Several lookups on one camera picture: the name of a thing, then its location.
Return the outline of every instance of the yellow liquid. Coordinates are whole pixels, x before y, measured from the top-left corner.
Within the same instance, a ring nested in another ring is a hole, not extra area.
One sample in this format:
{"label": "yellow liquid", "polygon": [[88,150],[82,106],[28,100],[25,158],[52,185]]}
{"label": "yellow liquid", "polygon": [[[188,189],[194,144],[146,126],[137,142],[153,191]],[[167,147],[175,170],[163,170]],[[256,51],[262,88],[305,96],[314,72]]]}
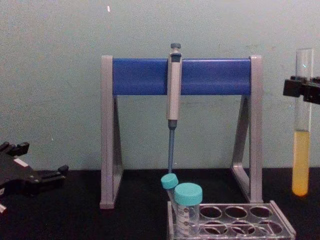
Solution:
{"label": "yellow liquid", "polygon": [[308,193],[310,133],[295,131],[293,140],[292,191],[295,195]]}

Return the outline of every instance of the pipette stand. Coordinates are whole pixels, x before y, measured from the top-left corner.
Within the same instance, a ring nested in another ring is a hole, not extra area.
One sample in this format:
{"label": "pipette stand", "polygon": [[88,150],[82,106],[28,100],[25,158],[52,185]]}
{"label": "pipette stand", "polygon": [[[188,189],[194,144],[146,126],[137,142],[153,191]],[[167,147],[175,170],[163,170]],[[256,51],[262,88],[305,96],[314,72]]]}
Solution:
{"label": "pipette stand", "polygon": [[[101,58],[101,209],[113,209],[122,178],[118,95],[166,95],[165,58]],[[250,203],[262,203],[262,58],[183,59],[181,95],[241,95],[231,170]],[[249,175],[243,155],[249,130]]]}

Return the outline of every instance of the black table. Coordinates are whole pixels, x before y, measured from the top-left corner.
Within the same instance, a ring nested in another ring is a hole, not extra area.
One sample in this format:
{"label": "black table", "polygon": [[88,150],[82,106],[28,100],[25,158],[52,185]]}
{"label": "black table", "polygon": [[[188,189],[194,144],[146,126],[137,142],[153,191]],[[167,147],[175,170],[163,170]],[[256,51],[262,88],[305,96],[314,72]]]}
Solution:
{"label": "black table", "polygon": [[[202,186],[204,203],[245,203],[229,169],[178,169],[179,181]],[[0,240],[165,240],[166,170],[126,170],[116,207],[100,210],[100,171],[70,171],[64,188],[37,197],[1,200]],[[291,169],[263,169],[263,200],[274,200],[297,240],[320,239],[320,168],[310,169],[309,193],[291,192]]]}

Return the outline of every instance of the gray stand frame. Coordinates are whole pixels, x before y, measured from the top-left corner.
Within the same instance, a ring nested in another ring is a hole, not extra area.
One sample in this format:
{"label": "gray stand frame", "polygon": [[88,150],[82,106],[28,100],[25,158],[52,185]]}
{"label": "gray stand frame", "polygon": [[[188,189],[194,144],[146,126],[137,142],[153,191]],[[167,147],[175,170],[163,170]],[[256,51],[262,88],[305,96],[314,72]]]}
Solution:
{"label": "gray stand frame", "polygon": [[[262,203],[262,58],[251,59],[251,95],[242,96],[232,157],[232,173],[250,203]],[[249,128],[249,176],[243,155]],[[101,57],[101,209],[113,209],[123,174],[113,57]]]}

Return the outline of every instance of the light blue wall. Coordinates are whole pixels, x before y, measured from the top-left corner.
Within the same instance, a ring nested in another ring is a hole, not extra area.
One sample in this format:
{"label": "light blue wall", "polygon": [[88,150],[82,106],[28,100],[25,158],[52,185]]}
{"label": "light blue wall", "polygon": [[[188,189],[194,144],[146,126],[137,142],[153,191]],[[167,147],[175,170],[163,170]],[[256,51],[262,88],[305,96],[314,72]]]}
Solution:
{"label": "light blue wall", "polygon": [[[315,48],[320,75],[319,8],[305,0],[1,0],[0,141],[30,142],[23,159],[36,169],[99,169],[101,55],[166,58],[180,42],[185,58],[264,56],[264,166],[290,167],[294,108],[283,83],[298,48]],[[119,98],[125,168],[166,168],[165,101]],[[240,98],[181,101],[175,167],[229,167]],[[316,105],[312,166],[320,166],[319,119]]]}

